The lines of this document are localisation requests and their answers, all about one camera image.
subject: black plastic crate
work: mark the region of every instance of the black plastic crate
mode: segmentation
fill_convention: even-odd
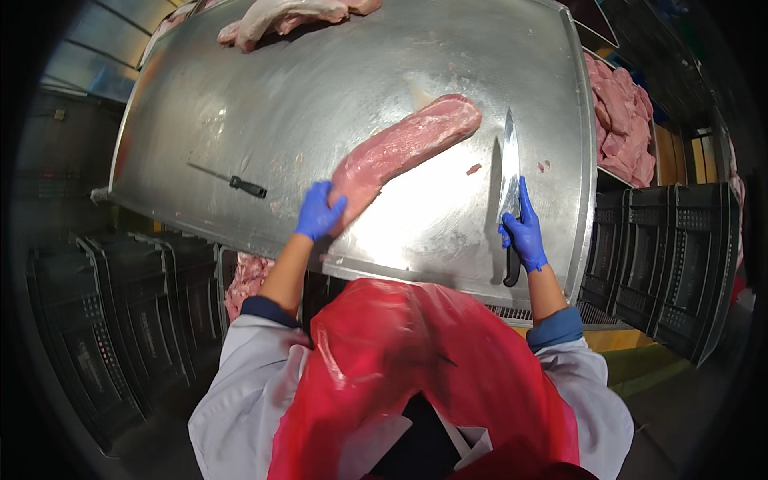
[[[30,250],[27,286],[59,382],[104,452],[144,421],[112,342],[94,266],[76,246]]]
[[[695,364],[717,346],[736,273],[739,205],[728,184],[677,186],[667,239],[669,283],[653,338]]]
[[[613,308],[616,277],[624,259],[621,251],[623,202],[624,192],[597,195],[589,258],[581,283],[580,300],[604,312]]]
[[[87,239],[93,250],[108,318],[131,360],[142,411],[150,413],[168,389],[189,386],[170,311],[161,250],[127,235]]]
[[[659,315],[659,292],[669,280],[664,268],[674,187],[627,190],[624,195],[623,261],[611,315],[647,335]]]
[[[218,247],[200,238],[170,232],[136,238],[161,245],[171,311],[180,319],[187,361],[192,372],[210,368],[217,363],[223,342],[215,275]]]

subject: forearm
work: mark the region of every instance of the forearm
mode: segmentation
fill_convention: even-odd
[[[304,272],[313,245],[306,235],[291,235],[259,292],[294,317],[299,309]]]
[[[528,293],[531,297],[531,314],[533,326],[537,326],[543,319],[568,308],[565,297],[560,290],[558,279],[549,263],[541,268],[541,271],[532,270],[528,274]]]

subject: white lab coat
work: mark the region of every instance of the white lab coat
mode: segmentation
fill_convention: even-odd
[[[307,338],[272,320],[241,315],[230,325],[219,372],[189,421],[197,463],[206,480],[264,480],[272,438],[293,402],[311,350]],[[632,443],[626,405],[607,385],[605,359],[584,338],[547,346],[536,356],[560,396],[574,411],[580,463],[600,479],[618,475]],[[401,415],[365,425],[348,439],[338,478],[355,480],[378,463],[412,424]],[[456,469],[492,449],[485,429],[459,429],[441,418],[462,460]],[[469,439],[470,445],[457,440]]]

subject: blue sleeve cuff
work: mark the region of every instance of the blue sleeve cuff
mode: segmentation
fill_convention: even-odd
[[[281,309],[280,305],[265,296],[249,296],[246,298],[243,301],[243,306],[240,308],[240,315],[260,316],[273,322],[278,322],[280,325],[287,326],[288,328],[299,328],[299,323],[296,319]]]
[[[569,306],[543,319],[526,334],[525,339],[531,351],[536,353],[546,346],[573,342],[584,336],[581,329],[581,315]]]

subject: blue nitrile glove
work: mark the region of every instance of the blue nitrile glove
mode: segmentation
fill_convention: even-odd
[[[512,236],[515,237],[515,251],[520,255],[520,263],[525,267],[525,271],[528,273],[533,270],[541,272],[541,268],[548,261],[547,256],[544,255],[544,246],[541,244],[538,215],[533,211],[531,201],[528,199],[525,177],[520,177],[520,214],[522,221],[514,218],[509,212],[502,215],[502,220],[512,232]],[[502,225],[498,226],[498,232],[502,235],[502,247],[509,248],[511,240]]]
[[[306,235],[316,242],[336,225],[346,207],[346,197],[342,195],[333,207],[328,207],[328,193],[331,187],[333,182],[325,180],[315,182],[306,191],[295,233]]]

